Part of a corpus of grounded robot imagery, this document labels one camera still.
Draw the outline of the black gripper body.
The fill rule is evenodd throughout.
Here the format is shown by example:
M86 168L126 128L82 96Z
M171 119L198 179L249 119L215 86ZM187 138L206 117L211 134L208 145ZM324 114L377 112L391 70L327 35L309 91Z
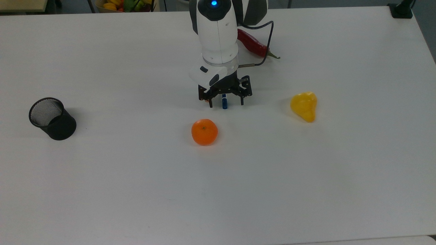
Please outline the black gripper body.
M215 98L219 94L234 94L235 96L252 96L252 87L249 76L238 78L237 72L218 79L218 75L214 76L210 82L207 83L208 87L198 86L198 99L207 101L209 98Z

